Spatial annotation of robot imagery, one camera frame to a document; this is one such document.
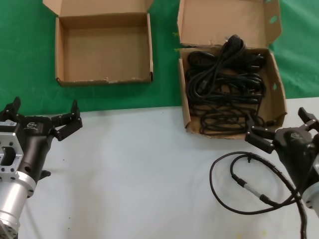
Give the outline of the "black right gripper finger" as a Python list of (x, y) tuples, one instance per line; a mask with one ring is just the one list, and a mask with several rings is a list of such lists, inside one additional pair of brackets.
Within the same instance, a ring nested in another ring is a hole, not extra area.
[(313, 114), (308, 113), (303, 107), (300, 107), (298, 116), (304, 123), (298, 128), (299, 132), (309, 132), (312, 129), (319, 132), (319, 120)]
[(276, 134), (274, 129), (255, 126), (255, 122), (250, 115), (246, 116), (246, 128), (246, 142), (264, 152), (272, 152), (275, 149), (272, 143)]

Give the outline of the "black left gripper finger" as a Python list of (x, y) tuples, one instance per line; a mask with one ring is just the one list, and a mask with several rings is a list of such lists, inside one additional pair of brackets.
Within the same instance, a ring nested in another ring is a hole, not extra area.
[(0, 112), (0, 120), (1, 121), (10, 120), (13, 122), (18, 122), (19, 108), (20, 108), (20, 97), (16, 97), (12, 103), (7, 104), (5, 108)]
[(77, 101), (73, 101), (70, 113), (52, 117), (51, 121), (54, 126), (53, 135), (58, 141), (64, 140), (82, 128), (82, 119), (80, 117)]

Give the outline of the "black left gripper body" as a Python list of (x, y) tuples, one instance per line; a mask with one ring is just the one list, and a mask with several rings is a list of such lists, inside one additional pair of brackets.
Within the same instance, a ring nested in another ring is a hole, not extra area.
[(38, 182), (51, 148), (53, 123), (49, 117), (39, 116), (18, 116), (16, 122), (19, 123), (18, 140), (23, 151), (18, 171)]

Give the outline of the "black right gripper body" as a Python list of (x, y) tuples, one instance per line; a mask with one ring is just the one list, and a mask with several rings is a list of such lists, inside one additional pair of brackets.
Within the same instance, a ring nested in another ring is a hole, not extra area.
[(310, 132), (298, 127), (279, 129), (275, 133), (273, 145), (298, 191), (304, 192), (319, 181), (319, 174), (314, 169), (319, 145)]

